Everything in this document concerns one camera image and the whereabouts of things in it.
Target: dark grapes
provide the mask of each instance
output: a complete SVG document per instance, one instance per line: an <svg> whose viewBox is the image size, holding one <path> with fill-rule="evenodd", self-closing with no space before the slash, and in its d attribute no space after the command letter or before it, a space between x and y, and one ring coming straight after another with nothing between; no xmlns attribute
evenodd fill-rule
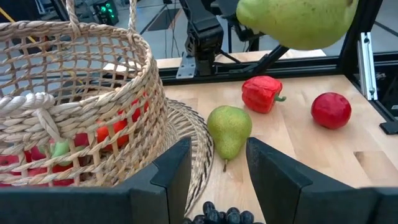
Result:
<svg viewBox="0 0 398 224"><path fill-rule="evenodd" d="M226 224L226 213L225 212L219 212L220 213L220 224Z"/></svg>
<svg viewBox="0 0 398 224"><path fill-rule="evenodd" d="M228 211L226 211L226 216L228 216L231 212L236 212L238 214L240 214L241 212L239 211L239 209L235 208L235 207L231 207L228 209Z"/></svg>
<svg viewBox="0 0 398 224"><path fill-rule="evenodd" d="M205 202L203 204L202 209L203 209L203 214L207 215L207 213L209 213L210 211L216 210L216 207L212 202Z"/></svg>
<svg viewBox="0 0 398 224"><path fill-rule="evenodd" d="M192 221L193 224L205 224L205 215L197 215Z"/></svg>
<svg viewBox="0 0 398 224"><path fill-rule="evenodd" d="M240 224L241 223L241 216L237 212L231 212L226 217L227 224Z"/></svg>
<svg viewBox="0 0 398 224"><path fill-rule="evenodd" d="M205 219L206 224L219 224L220 221L221 217L217 210L210 210L210 212L207 213Z"/></svg>
<svg viewBox="0 0 398 224"><path fill-rule="evenodd" d="M192 221L191 221L191 219L189 219L189 218L184 218L184 219L182 220L182 224L192 224Z"/></svg>
<svg viewBox="0 0 398 224"><path fill-rule="evenodd" d="M249 211L243 211L241 213L241 224L253 224L254 215Z"/></svg>

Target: wicker basket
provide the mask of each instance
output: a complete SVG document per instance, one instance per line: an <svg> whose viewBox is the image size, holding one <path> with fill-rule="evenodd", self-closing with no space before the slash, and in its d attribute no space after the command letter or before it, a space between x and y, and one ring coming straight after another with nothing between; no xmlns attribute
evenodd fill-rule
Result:
<svg viewBox="0 0 398 224"><path fill-rule="evenodd" d="M7 57L0 62L0 155L17 156L0 166L0 184L51 187L73 179L74 186L114 186L152 162L165 142L177 140L166 139L176 138L165 134L167 100L149 45L134 28L136 0L130 2L127 30L79 23L72 0L66 5L70 22L0 24L6 45L0 54ZM66 35L72 40L62 41ZM21 43L13 45L12 39ZM49 45L55 49L47 51ZM32 47L42 50L29 54ZM105 71L107 63L126 69ZM120 123L127 125L116 128ZM105 126L109 136L99 141L97 129ZM88 136L84 149L73 141L79 133ZM123 136L125 144L118 140ZM54 157L51 139L68 141L69 151ZM34 146L45 158L27 161ZM70 162L72 168L53 173ZM38 168L45 172L30 174Z"/></svg>

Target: pepper stem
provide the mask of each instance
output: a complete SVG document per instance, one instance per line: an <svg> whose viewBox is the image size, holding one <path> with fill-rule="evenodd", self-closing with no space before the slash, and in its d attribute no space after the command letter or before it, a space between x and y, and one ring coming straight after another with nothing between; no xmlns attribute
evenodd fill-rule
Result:
<svg viewBox="0 0 398 224"><path fill-rule="evenodd" d="M286 96L283 96L283 97L281 98L281 97L279 97L278 94L276 94L275 97L274 97L274 100L275 100L275 101L278 101L278 102L283 102L283 101L286 100Z"/></svg>
<svg viewBox="0 0 398 224"><path fill-rule="evenodd" d="M223 172L226 172L226 165L227 165L227 163L228 163L228 160L225 159L225 160L224 160L224 169L223 169Z"/></svg>

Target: pear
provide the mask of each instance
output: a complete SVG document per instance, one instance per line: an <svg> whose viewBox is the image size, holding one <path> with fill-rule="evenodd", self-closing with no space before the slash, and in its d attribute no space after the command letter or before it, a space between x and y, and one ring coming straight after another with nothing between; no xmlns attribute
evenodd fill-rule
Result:
<svg viewBox="0 0 398 224"><path fill-rule="evenodd" d="M216 152L224 160L225 172L228 161L239 154L251 134L251 118L241 108L219 106L207 118L207 127Z"/></svg>
<svg viewBox="0 0 398 224"><path fill-rule="evenodd" d="M340 40L358 0L240 0L238 21L296 50L322 49Z"/></svg>

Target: wooden tabletop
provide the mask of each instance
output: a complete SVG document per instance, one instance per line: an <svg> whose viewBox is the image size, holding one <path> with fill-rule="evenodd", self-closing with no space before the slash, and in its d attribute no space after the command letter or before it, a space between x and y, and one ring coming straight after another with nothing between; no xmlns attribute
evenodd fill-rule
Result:
<svg viewBox="0 0 398 224"><path fill-rule="evenodd" d="M236 54L242 61L257 60L263 52ZM287 57L322 56L323 52L289 51ZM159 67L178 66L180 58L158 60ZM220 105L244 108L253 121L252 136L300 162L352 187L398 186L398 136L386 136L379 128L384 122L343 75L281 80L281 95L287 100L277 103L269 114L259 114L244 107L242 82L179 85L165 87L169 98L180 100L197 110L205 119ZM334 91L344 95L353 112L349 123L335 131L312 121L310 107L321 93ZM249 210L257 222L264 217L254 192L244 150L222 172L223 162L216 155L206 189L190 213L202 213L207 200L218 210L238 207Z"/></svg>

